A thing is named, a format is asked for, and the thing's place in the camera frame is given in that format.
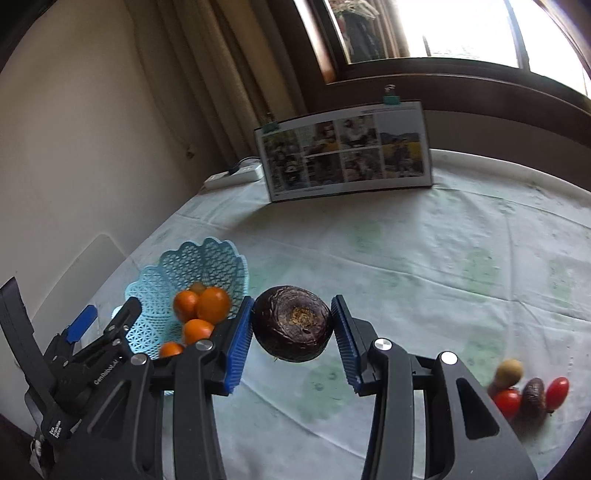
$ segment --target avocado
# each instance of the avocado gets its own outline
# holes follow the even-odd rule
[[[527,418],[539,418],[546,413],[544,382],[534,377],[525,384],[521,394],[521,413]]]

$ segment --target orange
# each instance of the orange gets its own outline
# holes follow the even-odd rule
[[[184,347],[177,342],[165,342],[160,345],[158,351],[158,358],[164,358],[165,356],[173,356],[183,353]]]
[[[173,310],[177,318],[185,323],[195,318],[195,309],[199,303],[199,295],[193,291],[178,292],[173,301]]]
[[[216,325],[228,316],[231,306],[232,301],[224,289],[209,287],[199,298],[197,317]]]
[[[201,295],[207,287],[203,285],[200,281],[197,281],[189,287],[189,290],[195,292],[197,295]]]
[[[205,320],[189,320],[183,326],[183,342],[185,345],[209,338],[213,332],[213,325]]]

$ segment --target silver screw head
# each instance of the silver screw head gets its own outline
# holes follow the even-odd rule
[[[457,355],[453,352],[443,352],[441,354],[441,361],[444,364],[454,365],[457,362]]]
[[[136,353],[133,357],[131,357],[132,365],[143,365],[147,361],[148,357],[145,353]]]
[[[374,347],[376,347],[378,350],[381,350],[382,352],[385,352],[392,348],[392,342],[387,338],[378,338],[374,342]]]
[[[195,348],[197,350],[206,352],[207,350],[211,350],[213,348],[213,342],[207,339],[199,340],[197,343],[195,343]]]

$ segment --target power strip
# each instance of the power strip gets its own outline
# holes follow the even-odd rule
[[[262,165],[248,165],[240,168],[236,173],[228,175],[227,171],[216,173],[203,182],[203,188],[207,190],[222,189],[231,185],[239,185],[241,183],[249,183],[263,178],[265,174],[262,170]]]

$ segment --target curtain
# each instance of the curtain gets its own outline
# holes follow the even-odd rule
[[[256,155],[253,130],[296,116],[249,0],[125,0],[150,91],[187,156],[224,168]]]

